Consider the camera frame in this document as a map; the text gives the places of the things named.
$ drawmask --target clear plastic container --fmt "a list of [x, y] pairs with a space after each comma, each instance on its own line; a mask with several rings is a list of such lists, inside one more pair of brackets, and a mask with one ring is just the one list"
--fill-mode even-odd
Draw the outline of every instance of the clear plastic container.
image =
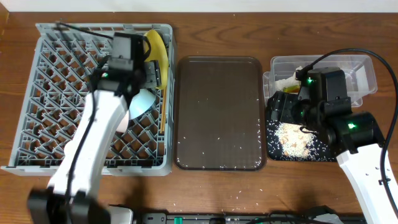
[[[276, 92], [275, 81], [291, 77], [299, 66], [309, 65], [321, 55], [277, 56], [271, 60], [271, 71], [263, 74], [264, 98]], [[346, 75], [347, 94], [351, 106], [362, 105], [362, 97], [377, 92], [373, 63], [367, 55], [331, 55], [318, 62], [314, 68], [340, 67]]]

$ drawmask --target gray plastic dish rack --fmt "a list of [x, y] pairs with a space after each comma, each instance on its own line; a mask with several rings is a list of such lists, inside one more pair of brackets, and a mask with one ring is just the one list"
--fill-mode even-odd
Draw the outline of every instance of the gray plastic dish rack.
[[[152, 108], [130, 121], [125, 133], [115, 133], [103, 174], [162, 176], [172, 168], [173, 106], [176, 43], [167, 24], [72, 24], [82, 29], [113, 35], [115, 32], [145, 34], [155, 29], [162, 37], [169, 56], [167, 102], [163, 91], [151, 89], [156, 96]], [[112, 41], [65, 30], [71, 54], [61, 41], [55, 24], [36, 24], [37, 41], [16, 137], [8, 166], [1, 169], [16, 175], [53, 175], [64, 158], [63, 148], [73, 138], [88, 92], [86, 81], [109, 54]], [[162, 105], [166, 103], [164, 134], [160, 133]]]

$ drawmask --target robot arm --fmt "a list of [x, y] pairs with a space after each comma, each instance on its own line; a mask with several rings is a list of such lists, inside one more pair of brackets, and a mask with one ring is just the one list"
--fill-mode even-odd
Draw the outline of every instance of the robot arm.
[[[380, 155], [381, 148], [371, 144], [359, 147], [356, 154], [345, 151], [337, 156], [337, 161], [354, 188], [367, 223], [397, 223], [398, 219], [381, 182]], [[388, 157], [386, 170], [392, 195], [398, 200], [398, 185]]]
[[[271, 119], [300, 124], [318, 133], [344, 170], [368, 223], [398, 223], [383, 186], [380, 161], [385, 144], [376, 120], [368, 112], [353, 113], [345, 73], [337, 67], [304, 68], [298, 95], [277, 91], [267, 112]], [[388, 157], [388, 186], [398, 200], [398, 186]]]
[[[95, 121], [76, 162], [78, 172], [74, 173], [71, 196], [76, 195], [78, 191], [82, 191], [86, 195], [96, 197], [109, 145], [116, 128], [128, 110], [123, 96], [115, 96], [112, 91], [104, 90], [96, 90], [94, 94], [95, 98], [98, 99]], [[53, 188], [55, 194], [65, 194], [66, 192], [67, 177], [73, 156], [87, 128], [92, 110], [93, 102], [90, 93], [86, 97], [86, 106], [75, 136], [65, 146], [65, 158], [47, 186]]]
[[[149, 46], [145, 53], [144, 41]], [[114, 34], [111, 57], [106, 57], [108, 69], [98, 67], [90, 76], [91, 93], [85, 98], [78, 129], [65, 146], [61, 166], [51, 177], [47, 189], [32, 190], [29, 195], [28, 208], [34, 223], [58, 224], [69, 220], [79, 224], [132, 222], [130, 209], [105, 209], [96, 201], [96, 196], [109, 145], [120, 122], [128, 116], [130, 104], [136, 96], [142, 98], [141, 88], [161, 85], [157, 61], [145, 62], [149, 54], [150, 43], [146, 37]], [[145, 106], [149, 107], [155, 96], [147, 100], [150, 102]]]

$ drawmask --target green led light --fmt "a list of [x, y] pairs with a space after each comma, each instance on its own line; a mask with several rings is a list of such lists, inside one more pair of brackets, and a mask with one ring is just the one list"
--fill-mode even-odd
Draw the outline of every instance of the green led light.
[[[260, 218], [256, 218], [256, 220], [259, 220]], [[262, 224], [262, 223], [258, 223], [258, 224]]]
[[348, 128], [350, 128], [350, 129], [353, 129], [353, 128], [355, 128], [355, 127], [356, 127], [356, 125], [353, 124], [353, 123], [348, 124]]
[[174, 224], [182, 224], [182, 217], [175, 217]]

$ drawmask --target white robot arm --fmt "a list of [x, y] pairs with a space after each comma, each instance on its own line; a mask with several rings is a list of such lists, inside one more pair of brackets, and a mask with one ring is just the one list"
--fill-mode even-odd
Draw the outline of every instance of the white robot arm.
[[[146, 37], [115, 33], [114, 37], [108, 38], [113, 39], [111, 57], [105, 57], [108, 69], [103, 70], [105, 63], [101, 62], [101, 66], [90, 76], [91, 93], [85, 98], [78, 129], [65, 146], [64, 160], [51, 177], [47, 189], [32, 190], [29, 195], [28, 208], [34, 223], [132, 223], [130, 209], [104, 208], [96, 197], [106, 155], [117, 127], [128, 116], [129, 106], [136, 97], [147, 98], [141, 95], [141, 87], [155, 88], [160, 86], [161, 80], [159, 69], [156, 69], [158, 63], [145, 62], [150, 54], [150, 43]], [[144, 52], [144, 42], [149, 46], [147, 52]], [[152, 78], [155, 76], [156, 81], [152, 82], [152, 78], [147, 77], [149, 75]], [[140, 111], [147, 110], [155, 101], [155, 96], [147, 99], [150, 102], [140, 105]]]
[[[337, 161], [354, 188], [356, 197], [368, 224], [398, 223], [398, 219], [387, 197], [380, 174], [381, 148], [377, 144], [358, 148], [358, 153], [345, 151], [337, 156]], [[398, 200], [398, 185], [386, 158], [389, 187]]]

